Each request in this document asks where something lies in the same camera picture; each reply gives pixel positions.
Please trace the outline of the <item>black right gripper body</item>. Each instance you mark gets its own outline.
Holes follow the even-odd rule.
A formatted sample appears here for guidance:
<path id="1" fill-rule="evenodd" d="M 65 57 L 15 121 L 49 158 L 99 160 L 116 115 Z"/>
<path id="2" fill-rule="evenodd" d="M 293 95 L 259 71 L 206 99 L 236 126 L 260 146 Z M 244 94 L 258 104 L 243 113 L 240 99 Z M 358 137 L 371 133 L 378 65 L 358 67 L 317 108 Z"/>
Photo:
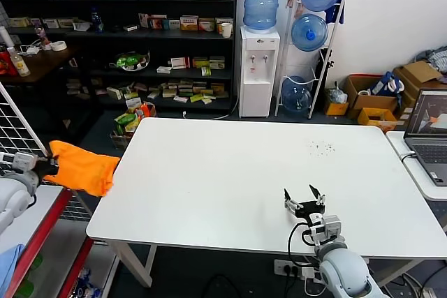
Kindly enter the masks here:
<path id="1" fill-rule="evenodd" d="M 299 203 L 295 208 L 295 217 L 310 220 L 312 214 L 324 214 L 325 205 L 314 201 L 306 201 Z"/>

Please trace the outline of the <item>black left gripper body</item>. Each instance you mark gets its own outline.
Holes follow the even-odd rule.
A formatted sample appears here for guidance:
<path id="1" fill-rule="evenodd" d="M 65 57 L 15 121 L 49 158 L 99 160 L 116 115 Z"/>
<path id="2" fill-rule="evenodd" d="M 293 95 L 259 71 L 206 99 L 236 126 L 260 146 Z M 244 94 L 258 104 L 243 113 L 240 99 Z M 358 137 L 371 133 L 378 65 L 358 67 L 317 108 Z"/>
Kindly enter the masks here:
<path id="1" fill-rule="evenodd" d="M 39 158 L 36 161 L 36 174 L 40 180 L 46 176 L 55 176 L 59 171 L 59 165 L 54 158 Z"/>

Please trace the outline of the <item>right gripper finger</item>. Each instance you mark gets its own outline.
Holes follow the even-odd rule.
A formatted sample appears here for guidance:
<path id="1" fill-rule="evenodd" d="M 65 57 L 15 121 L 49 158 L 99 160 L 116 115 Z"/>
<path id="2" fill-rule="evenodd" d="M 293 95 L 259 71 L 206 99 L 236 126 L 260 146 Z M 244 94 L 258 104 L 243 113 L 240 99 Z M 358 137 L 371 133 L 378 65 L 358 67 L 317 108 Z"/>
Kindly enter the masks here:
<path id="1" fill-rule="evenodd" d="M 317 188 L 313 187 L 311 184 L 309 185 L 309 188 L 316 199 L 316 204 L 324 205 L 325 204 L 325 195 L 321 194 L 320 191 Z"/>
<path id="2" fill-rule="evenodd" d="M 284 189 L 284 206 L 289 211 L 297 211 L 302 208 L 302 205 L 299 202 L 296 202 L 291 198 L 286 189 Z"/>

